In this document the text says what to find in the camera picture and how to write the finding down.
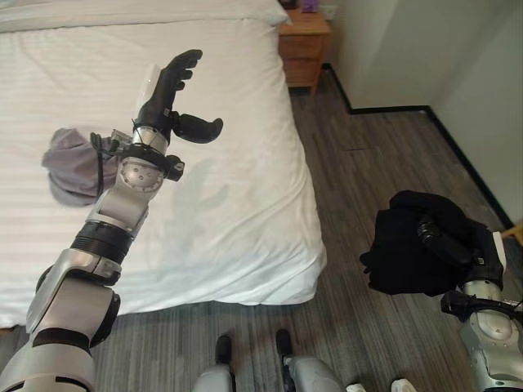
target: black baseboard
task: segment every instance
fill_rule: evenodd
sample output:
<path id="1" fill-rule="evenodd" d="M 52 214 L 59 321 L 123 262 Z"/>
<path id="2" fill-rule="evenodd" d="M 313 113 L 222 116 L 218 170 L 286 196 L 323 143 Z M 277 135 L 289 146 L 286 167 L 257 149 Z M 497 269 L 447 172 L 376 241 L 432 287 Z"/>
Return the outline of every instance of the black baseboard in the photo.
<path id="1" fill-rule="evenodd" d="M 468 160 L 465 153 L 459 148 L 456 141 L 453 139 L 453 137 L 450 135 L 447 128 L 445 128 L 445 125 L 441 122 L 441 120 L 438 119 L 432 108 L 428 105 L 415 105 L 415 106 L 387 106 L 387 107 L 381 107 L 381 108 L 357 108 L 354 109 L 351 105 L 351 102 L 349 101 L 349 97 L 346 95 L 345 90 L 343 89 L 342 84 L 340 83 L 339 79 L 337 78 L 336 71 L 332 67 L 330 63 L 322 64 L 323 69 L 327 69 L 331 72 L 331 74 L 334 77 L 334 81 L 336 82 L 337 89 L 339 90 L 340 94 L 342 95 L 343 102 L 346 106 L 346 111 L 349 114 L 371 114 L 371 113 L 386 113 L 386 112 L 407 112 L 407 111 L 419 111 L 424 110 L 427 113 L 428 118 L 432 121 L 432 123 L 436 126 L 436 129 L 438 132 L 443 136 L 449 147 L 454 152 L 454 155 L 458 158 L 459 162 L 465 167 L 465 170 L 467 170 L 469 176 L 472 178 L 476 186 L 479 188 L 480 192 L 483 193 L 483 196 L 485 197 L 487 203 L 492 207 L 496 215 L 498 216 L 499 220 L 503 223 L 506 229 L 509 229 L 514 226 L 514 223 L 511 221 L 511 219 L 508 217 L 507 213 L 503 210 L 501 207 L 501 204 L 499 204 L 498 200 L 492 193 L 492 191 L 489 189 L 487 184 L 483 181 L 480 174 L 477 172 L 477 170 L 472 166 L 471 162 Z"/>

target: bed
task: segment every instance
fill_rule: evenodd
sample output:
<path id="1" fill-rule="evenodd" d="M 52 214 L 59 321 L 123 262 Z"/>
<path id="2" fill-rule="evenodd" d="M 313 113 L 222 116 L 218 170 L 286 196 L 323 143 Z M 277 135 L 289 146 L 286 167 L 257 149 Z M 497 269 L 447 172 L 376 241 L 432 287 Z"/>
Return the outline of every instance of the bed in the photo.
<path id="1" fill-rule="evenodd" d="M 147 67 L 191 48 L 203 59 L 175 110 L 225 126 L 209 145 L 172 138 L 186 171 L 123 262 L 120 314 L 314 296 L 326 256 L 277 51 L 285 15 L 276 0 L 0 3 L 0 327 L 25 324 L 38 276 L 90 211 L 51 196 L 53 132 L 130 133 Z"/>

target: floor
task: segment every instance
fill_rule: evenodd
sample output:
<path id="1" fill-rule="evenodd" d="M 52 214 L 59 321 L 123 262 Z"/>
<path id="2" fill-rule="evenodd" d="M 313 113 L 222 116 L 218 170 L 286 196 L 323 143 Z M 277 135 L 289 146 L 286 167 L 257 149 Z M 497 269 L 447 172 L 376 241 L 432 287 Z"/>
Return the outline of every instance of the floor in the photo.
<path id="1" fill-rule="evenodd" d="M 438 298 L 386 296 L 368 289 L 359 255 L 373 239 L 378 209 L 402 189 L 442 194 L 491 229 L 501 225 L 424 113 L 349 115 L 333 76 L 316 96 L 292 92 L 297 128 L 311 168 L 329 264 L 314 300 L 293 306 L 203 303 L 118 318 L 95 348 L 99 392 L 189 391 L 229 332 L 238 391 L 283 391 L 274 346 L 286 327 L 295 351 L 323 359 L 346 384 L 385 392 L 406 376 L 419 392 L 475 390 L 459 322 Z M 509 244 L 511 263 L 521 249 Z M 522 297 L 510 273 L 506 294 Z M 25 342 L 22 328 L 0 337 L 0 368 Z"/>

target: gray cloth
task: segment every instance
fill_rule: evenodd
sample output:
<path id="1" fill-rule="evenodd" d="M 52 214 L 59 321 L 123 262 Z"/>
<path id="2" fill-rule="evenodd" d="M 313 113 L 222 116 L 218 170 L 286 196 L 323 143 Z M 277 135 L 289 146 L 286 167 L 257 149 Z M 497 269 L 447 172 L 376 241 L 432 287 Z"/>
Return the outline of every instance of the gray cloth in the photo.
<path id="1" fill-rule="evenodd" d="M 109 149 L 110 138 L 102 141 L 104 149 Z M 51 193 L 59 203 L 81 207 L 96 201 L 98 158 L 90 141 L 76 128 L 55 132 L 42 165 L 49 170 Z M 104 189 L 108 189 L 116 179 L 118 158 L 103 154 L 103 168 Z"/>

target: cable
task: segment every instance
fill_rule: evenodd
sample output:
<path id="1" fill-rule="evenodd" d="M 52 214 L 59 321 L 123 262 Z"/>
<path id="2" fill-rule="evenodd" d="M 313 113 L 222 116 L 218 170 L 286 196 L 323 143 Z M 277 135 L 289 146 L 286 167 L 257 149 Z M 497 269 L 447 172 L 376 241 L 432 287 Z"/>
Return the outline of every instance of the cable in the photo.
<path id="1" fill-rule="evenodd" d="M 96 151 L 96 161 L 98 162 L 98 187 L 96 189 L 96 200 L 98 200 L 104 191 L 104 158 L 102 153 L 106 151 L 101 136 L 97 133 L 91 132 L 91 145 Z"/>

